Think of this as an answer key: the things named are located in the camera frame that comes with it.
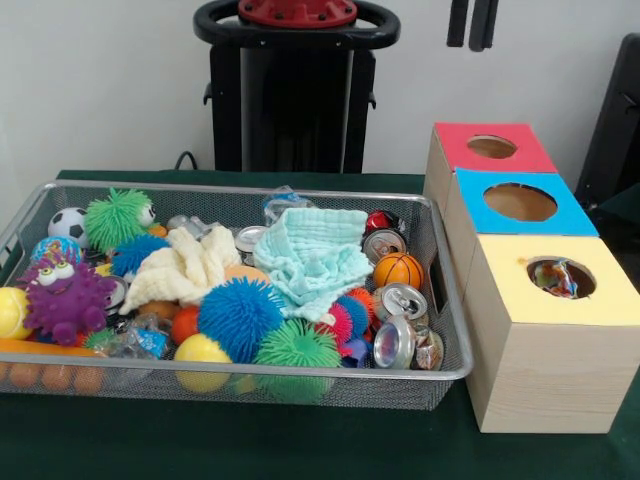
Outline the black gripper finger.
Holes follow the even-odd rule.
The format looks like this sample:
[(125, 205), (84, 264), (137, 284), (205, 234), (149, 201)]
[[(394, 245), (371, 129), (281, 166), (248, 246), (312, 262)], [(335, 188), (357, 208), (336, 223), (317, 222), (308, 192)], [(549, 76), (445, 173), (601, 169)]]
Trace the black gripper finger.
[(483, 52), (493, 46), (498, 0), (475, 0), (469, 33), (469, 49)]
[(446, 39), (448, 47), (461, 48), (464, 46), (468, 8), (468, 0), (451, 1)]

